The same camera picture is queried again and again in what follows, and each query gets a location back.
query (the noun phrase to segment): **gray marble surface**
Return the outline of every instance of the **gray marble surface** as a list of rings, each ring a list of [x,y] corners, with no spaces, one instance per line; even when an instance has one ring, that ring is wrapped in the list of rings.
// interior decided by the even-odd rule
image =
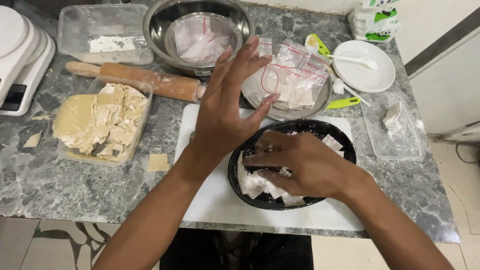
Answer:
[[[292,11],[250,5],[256,19],[256,34],[272,37],[274,43],[285,38],[303,43],[307,34],[316,33],[331,51],[351,40],[344,16]],[[360,106],[327,110],[323,115],[344,117],[352,128],[358,165],[370,172],[385,193],[436,242],[459,242],[446,192],[432,153],[405,68],[395,41],[378,44],[396,67],[396,80],[388,90],[401,94],[419,127],[426,148],[422,161],[384,161],[372,150]],[[168,154],[173,163],[182,111],[187,102],[155,97],[154,106],[134,159],[122,166],[107,167],[60,159],[57,139],[52,137],[56,109],[69,96],[84,93],[92,79],[69,74],[69,56],[56,53],[51,69],[44,76],[28,113],[22,117],[0,116],[0,214],[27,218],[119,223],[165,175],[147,172],[149,153]],[[174,73],[155,62],[145,68]],[[348,98],[349,94],[334,98]],[[242,97],[240,105],[251,108]],[[52,120],[31,120],[48,114]],[[23,148],[25,141],[43,130],[36,148]],[[301,228],[277,228],[183,222],[182,227],[221,230],[368,237],[366,232],[347,232]]]

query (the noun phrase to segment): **left hand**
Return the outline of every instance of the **left hand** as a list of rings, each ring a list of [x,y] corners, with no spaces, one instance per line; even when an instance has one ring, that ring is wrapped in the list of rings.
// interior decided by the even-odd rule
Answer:
[[[248,118],[240,118],[239,98],[243,81],[271,62],[258,57],[258,36],[251,36],[235,59],[228,48],[216,61],[198,112],[192,150],[203,159],[220,162],[258,130],[278,95],[266,97]]]

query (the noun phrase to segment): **white plastic spoon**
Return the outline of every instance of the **white plastic spoon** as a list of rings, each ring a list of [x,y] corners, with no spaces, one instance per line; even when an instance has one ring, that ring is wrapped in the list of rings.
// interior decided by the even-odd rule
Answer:
[[[373,60],[370,56],[365,56],[362,58],[352,58],[352,57],[343,57],[343,56],[336,56],[336,55],[328,55],[328,57],[337,58],[339,60],[345,60],[355,63],[360,63],[368,66],[371,69],[378,69],[378,64]]]

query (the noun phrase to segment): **white wall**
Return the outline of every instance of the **white wall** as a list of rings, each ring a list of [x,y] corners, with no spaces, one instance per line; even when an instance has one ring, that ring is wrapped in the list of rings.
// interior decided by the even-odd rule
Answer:
[[[480,121],[479,48],[480,31],[410,80],[427,133]]]
[[[287,8],[301,8],[316,12],[341,13],[350,12],[360,0],[243,0],[245,2],[266,4]]]
[[[402,26],[395,39],[406,64],[479,8],[480,0],[400,0],[396,7]]]

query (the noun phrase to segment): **white plate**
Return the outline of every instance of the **white plate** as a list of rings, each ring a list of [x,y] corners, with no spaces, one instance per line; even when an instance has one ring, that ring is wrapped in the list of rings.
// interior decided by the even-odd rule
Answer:
[[[380,93],[392,86],[395,80],[395,66],[388,55],[365,41],[351,40],[340,44],[333,52],[335,56],[362,58],[370,56],[378,69],[363,64],[333,58],[333,67],[338,76],[349,86],[367,93]]]

